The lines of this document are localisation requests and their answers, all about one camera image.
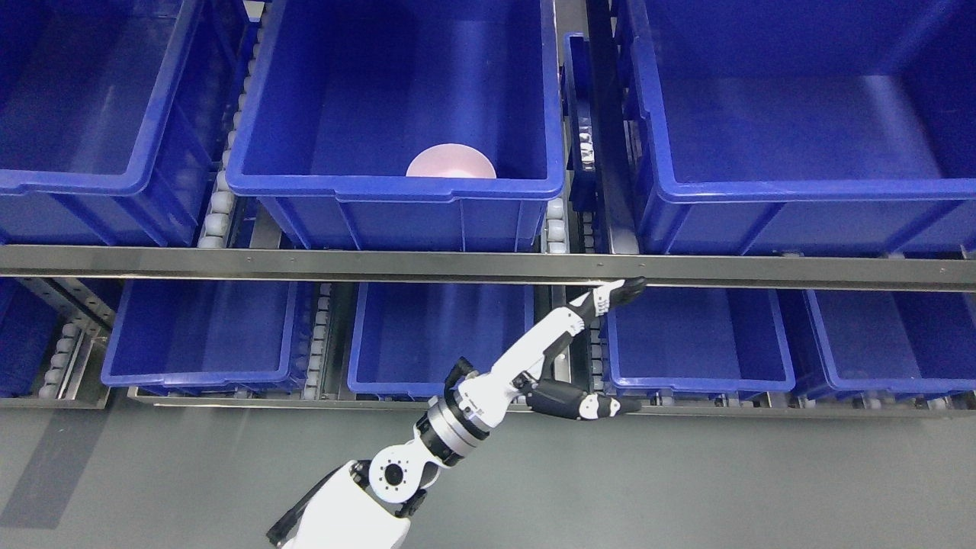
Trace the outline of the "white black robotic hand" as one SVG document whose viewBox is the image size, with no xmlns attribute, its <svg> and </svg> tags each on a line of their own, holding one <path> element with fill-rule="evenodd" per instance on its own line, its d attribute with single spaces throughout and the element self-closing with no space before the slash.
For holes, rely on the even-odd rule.
<svg viewBox="0 0 976 549">
<path fill-rule="evenodd" d="M 582 390 L 572 383 L 544 378 L 544 366 L 566 351 L 576 335 L 589 329 L 610 309 L 637 299 L 647 287 L 645 278 L 625 278 L 596 286 L 562 307 L 551 310 L 496 359 L 490 371 L 471 375 L 444 396 L 461 417 L 486 432 L 497 428 L 510 403 L 524 397 L 534 413 L 595 421 L 637 413 L 637 397 L 613 397 Z"/>
</svg>

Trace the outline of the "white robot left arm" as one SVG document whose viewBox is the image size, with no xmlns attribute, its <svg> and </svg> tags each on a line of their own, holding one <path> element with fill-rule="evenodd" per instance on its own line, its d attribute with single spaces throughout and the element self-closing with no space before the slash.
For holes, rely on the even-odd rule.
<svg viewBox="0 0 976 549">
<path fill-rule="evenodd" d="M 477 373 L 460 359 L 408 441 L 332 470 L 268 529 L 268 542 L 275 548 L 401 547 L 429 487 L 486 440 L 510 402 L 512 386 L 499 366 Z"/>
</svg>

